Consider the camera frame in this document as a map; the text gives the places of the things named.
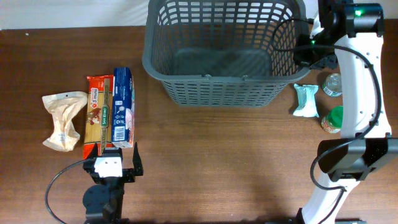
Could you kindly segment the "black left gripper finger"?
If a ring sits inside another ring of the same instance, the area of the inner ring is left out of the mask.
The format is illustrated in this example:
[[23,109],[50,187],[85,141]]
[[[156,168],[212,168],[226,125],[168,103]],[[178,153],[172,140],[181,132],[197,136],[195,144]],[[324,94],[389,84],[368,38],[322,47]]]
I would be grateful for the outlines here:
[[137,142],[134,143],[132,163],[135,170],[142,170],[142,161],[139,155]]
[[89,149],[89,151],[88,151],[88,158],[89,159],[98,157],[98,143],[97,142],[95,142],[93,144],[90,144],[88,146],[88,149]]

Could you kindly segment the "orange spaghetti packet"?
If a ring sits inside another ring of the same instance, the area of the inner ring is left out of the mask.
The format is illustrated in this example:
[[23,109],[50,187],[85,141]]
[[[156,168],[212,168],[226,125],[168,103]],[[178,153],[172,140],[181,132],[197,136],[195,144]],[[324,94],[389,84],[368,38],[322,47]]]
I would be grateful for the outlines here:
[[113,106],[114,75],[87,77],[88,107],[86,112],[86,128],[83,145],[83,158],[88,158],[88,146],[98,143],[98,155],[102,155],[106,147],[112,147],[111,121]]

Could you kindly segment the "beige paper pouch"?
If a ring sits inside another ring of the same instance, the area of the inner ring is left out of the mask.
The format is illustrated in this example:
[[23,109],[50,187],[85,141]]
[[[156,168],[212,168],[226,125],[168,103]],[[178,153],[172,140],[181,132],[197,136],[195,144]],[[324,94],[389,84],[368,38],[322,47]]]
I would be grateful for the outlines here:
[[87,104],[88,94],[71,91],[42,97],[45,109],[52,115],[53,133],[42,144],[56,151],[72,151],[80,140],[72,119]]

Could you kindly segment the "blue cardboard food box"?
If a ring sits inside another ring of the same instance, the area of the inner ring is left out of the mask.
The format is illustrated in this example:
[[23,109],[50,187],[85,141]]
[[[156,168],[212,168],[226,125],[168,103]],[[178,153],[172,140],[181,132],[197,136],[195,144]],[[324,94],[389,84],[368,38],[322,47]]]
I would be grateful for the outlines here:
[[114,146],[134,147],[134,79],[128,67],[114,69],[111,142]]

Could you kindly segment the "grey plastic shopping basket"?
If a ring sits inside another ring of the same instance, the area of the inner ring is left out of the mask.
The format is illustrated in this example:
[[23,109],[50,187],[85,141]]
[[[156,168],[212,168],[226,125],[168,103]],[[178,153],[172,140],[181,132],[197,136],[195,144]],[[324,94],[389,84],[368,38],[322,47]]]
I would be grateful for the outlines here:
[[150,0],[143,66],[181,106],[262,107],[309,70],[303,0]]

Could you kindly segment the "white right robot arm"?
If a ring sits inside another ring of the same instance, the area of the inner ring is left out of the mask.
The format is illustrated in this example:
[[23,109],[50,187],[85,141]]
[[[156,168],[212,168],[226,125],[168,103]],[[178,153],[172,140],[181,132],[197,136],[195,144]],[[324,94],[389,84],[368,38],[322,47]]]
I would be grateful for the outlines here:
[[397,157],[382,99],[381,52],[384,13],[378,3],[319,1],[312,32],[295,48],[296,63],[326,67],[336,57],[341,72],[343,120],[339,139],[318,146],[321,169],[315,190],[297,223],[334,223],[349,193],[370,173]]

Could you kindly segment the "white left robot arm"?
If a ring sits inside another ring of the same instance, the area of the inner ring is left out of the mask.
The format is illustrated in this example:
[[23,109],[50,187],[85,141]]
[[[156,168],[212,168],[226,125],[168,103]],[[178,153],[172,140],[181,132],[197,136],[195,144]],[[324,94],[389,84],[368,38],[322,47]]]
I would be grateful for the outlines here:
[[102,155],[95,145],[83,163],[83,169],[94,181],[83,195],[86,208],[86,223],[129,223],[122,217],[124,185],[133,183],[144,174],[137,144],[134,145],[133,167],[123,167],[123,152],[120,147],[107,147]]

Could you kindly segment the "silver tin can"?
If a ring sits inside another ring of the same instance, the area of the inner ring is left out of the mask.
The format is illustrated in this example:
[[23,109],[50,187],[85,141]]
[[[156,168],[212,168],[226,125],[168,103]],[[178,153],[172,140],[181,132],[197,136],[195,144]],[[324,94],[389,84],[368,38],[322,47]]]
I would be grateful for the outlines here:
[[328,75],[323,82],[322,89],[328,96],[340,96],[342,94],[341,75],[339,73]]

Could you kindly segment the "teal white snack packet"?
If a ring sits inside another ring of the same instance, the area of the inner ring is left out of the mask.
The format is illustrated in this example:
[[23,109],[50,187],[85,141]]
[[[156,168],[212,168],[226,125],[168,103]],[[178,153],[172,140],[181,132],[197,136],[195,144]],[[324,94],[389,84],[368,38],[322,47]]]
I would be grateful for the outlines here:
[[315,101],[318,85],[298,85],[295,83],[294,88],[297,92],[298,107],[293,112],[293,115],[306,118],[318,118],[319,115]]

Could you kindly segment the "green lid glass jar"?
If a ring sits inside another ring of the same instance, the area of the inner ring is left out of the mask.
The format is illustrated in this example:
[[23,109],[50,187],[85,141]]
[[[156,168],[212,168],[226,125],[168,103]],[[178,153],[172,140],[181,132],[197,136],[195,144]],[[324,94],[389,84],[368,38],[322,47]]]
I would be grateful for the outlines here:
[[338,133],[343,123],[343,107],[333,108],[321,121],[321,127],[328,133]]

